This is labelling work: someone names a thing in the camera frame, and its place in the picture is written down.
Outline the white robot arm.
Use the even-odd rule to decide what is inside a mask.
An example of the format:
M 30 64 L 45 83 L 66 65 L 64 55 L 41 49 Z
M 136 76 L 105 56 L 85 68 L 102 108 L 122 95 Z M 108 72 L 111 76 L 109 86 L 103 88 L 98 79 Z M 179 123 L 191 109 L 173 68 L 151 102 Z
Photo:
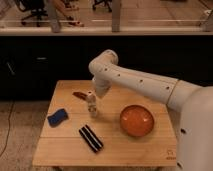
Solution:
M 88 68 L 99 98 L 114 82 L 181 114 L 175 171 L 213 171 L 213 86 L 120 67 L 113 50 L 103 51 Z

